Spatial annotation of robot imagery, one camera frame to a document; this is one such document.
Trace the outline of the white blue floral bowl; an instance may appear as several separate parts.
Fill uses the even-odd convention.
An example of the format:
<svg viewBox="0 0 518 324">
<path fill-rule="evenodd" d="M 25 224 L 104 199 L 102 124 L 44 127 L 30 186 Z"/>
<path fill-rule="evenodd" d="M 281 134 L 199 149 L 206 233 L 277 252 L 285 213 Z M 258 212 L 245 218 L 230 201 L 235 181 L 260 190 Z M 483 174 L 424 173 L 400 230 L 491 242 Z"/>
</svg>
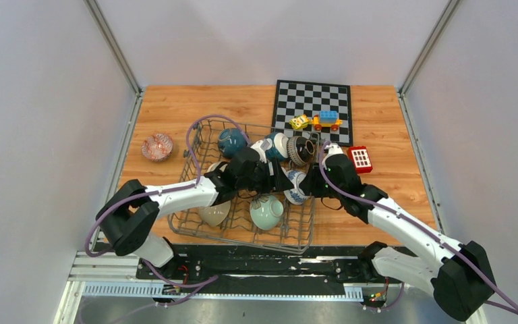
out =
<svg viewBox="0 0 518 324">
<path fill-rule="evenodd" d="M 308 197 L 304 194 L 303 190 L 299 187 L 300 182 L 306 177 L 306 174 L 300 170 L 290 169 L 285 171 L 287 179 L 292 182 L 293 188 L 285 190 L 283 193 L 286 199 L 293 205 L 304 204 Z"/>
</svg>

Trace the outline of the blue zigzag red bowl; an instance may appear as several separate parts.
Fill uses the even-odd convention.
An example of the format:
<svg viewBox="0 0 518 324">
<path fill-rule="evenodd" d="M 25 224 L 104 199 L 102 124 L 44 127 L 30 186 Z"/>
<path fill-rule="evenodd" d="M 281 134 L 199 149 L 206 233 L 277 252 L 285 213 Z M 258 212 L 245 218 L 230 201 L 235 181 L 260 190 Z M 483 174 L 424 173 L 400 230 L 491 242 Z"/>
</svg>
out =
<svg viewBox="0 0 518 324">
<path fill-rule="evenodd" d="M 141 146 L 145 158 L 152 162 L 163 162 L 173 152 L 173 139 L 168 134 L 155 133 L 146 138 Z"/>
</svg>

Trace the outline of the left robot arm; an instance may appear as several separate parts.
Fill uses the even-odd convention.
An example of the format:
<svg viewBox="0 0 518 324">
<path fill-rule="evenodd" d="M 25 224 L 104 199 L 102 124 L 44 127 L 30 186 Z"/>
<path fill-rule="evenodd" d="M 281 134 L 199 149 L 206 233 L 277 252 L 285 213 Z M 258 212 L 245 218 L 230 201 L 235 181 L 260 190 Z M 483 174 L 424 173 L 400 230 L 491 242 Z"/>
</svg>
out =
<svg viewBox="0 0 518 324">
<path fill-rule="evenodd" d="M 293 187 L 277 159 L 266 159 L 246 147 L 194 180 L 164 186 L 126 182 L 98 212 L 95 224 L 117 256 L 134 254 L 153 265 L 162 278 L 171 279 L 180 262 L 170 243 L 152 232 L 159 217 L 219 205 L 241 190 L 271 194 Z"/>
</svg>

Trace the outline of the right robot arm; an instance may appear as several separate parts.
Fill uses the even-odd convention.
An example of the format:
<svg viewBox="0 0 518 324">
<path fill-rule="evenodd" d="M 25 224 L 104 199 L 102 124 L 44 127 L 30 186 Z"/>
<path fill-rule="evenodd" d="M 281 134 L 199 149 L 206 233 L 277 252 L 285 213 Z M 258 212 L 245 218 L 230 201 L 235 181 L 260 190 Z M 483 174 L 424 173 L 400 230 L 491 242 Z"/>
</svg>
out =
<svg viewBox="0 0 518 324">
<path fill-rule="evenodd" d="M 410 284 L 431 295 L 458 321 L 468 320 L 494 294 L 496 281 L 480 244 L 463 244 L 408 214 L 385 191 L 363 183 L 346 155 L 329 155 L 311 165 L 298 186 L 307 196 L 339 199 L 348 214 L 389 233 L 412 251 L 409 256 L 372 243 L 360 255 L 362 279 L 393 277 Z"/>
</svg>

